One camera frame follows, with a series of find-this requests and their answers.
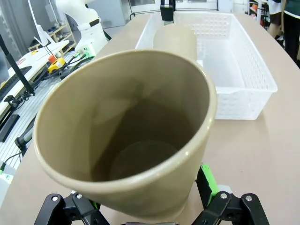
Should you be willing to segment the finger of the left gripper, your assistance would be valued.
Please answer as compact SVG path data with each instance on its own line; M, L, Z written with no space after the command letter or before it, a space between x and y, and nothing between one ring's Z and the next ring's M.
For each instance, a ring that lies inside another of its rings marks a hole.
M173 23L175 12L175 1L174 0L161 0L160 2L160 13L164 25Z

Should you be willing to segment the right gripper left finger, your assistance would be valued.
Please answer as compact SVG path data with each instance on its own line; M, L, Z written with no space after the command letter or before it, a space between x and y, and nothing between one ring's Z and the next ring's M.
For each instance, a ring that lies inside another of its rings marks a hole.
M37 215L35 225L70 225L82 221L85 225L109 225L99 211L100 204L75 192L67 197L49 194Z

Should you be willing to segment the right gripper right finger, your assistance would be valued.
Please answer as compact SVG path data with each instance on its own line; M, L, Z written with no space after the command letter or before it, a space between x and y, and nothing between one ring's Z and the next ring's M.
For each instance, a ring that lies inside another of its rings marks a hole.
M269 224L257 195L247 193L238 198L221 191L209 165L201 165L195 181L203 205L195 225L218 225L221 221L229 221L233 225Z

